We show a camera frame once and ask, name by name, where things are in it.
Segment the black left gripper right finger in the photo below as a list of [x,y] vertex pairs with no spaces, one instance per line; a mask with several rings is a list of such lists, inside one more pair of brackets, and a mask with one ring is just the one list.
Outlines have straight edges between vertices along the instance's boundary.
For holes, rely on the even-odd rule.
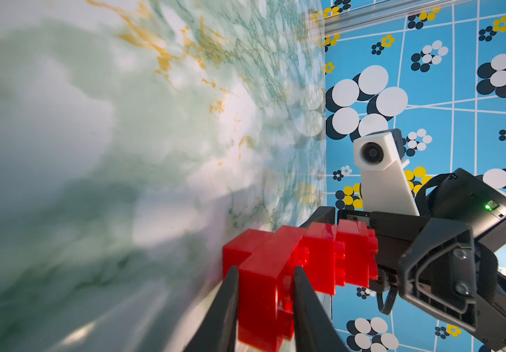
[[293,276],[292,310],[297,351],[349,351],[333,328],[309,278],[299,265],[295,267]]

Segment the red square lego brick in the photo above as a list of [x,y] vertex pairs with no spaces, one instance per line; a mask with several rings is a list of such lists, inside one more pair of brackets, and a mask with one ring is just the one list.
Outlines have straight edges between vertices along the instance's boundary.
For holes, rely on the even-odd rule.
[[313,289],[330,296],[336,294],[336,225],[313,222],[307,228],[301,245],[307,248],[304,265]]

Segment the long red lego brick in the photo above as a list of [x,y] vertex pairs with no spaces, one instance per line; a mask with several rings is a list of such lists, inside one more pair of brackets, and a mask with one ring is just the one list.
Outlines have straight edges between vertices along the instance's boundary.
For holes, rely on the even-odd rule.
[[275,233],[249,229],[223,246],[226,277],[239,274],[238,340],[262,351],[278,351],[293,333],[292,276],[301,262],[307,230],[283,226]]

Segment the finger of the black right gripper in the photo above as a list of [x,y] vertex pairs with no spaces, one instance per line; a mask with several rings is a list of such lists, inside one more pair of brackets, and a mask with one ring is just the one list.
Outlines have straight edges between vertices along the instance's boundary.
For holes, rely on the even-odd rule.
[[335,208],[328,206],[318,207],[300,228],[309,228],[313,223],[336,224]]

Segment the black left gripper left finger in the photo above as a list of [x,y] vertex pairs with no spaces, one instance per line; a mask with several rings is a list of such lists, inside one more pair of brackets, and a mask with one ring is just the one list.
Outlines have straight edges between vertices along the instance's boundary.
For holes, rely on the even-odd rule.
[[237,340],[239,272],[236,265],[227,272],[210,309],[184,352],[234,352]]

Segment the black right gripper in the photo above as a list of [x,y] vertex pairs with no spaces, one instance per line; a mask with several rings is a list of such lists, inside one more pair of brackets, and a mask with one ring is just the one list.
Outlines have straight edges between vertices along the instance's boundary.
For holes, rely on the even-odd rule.
[[389,313],[401,298],[487,348],[506,351],[506,277],[496,257],[506,244],[506,197],[459,169],[433,177],[415,202],[415,216],[337,213],[378,238],[378,277],[370,281],[378,309]]

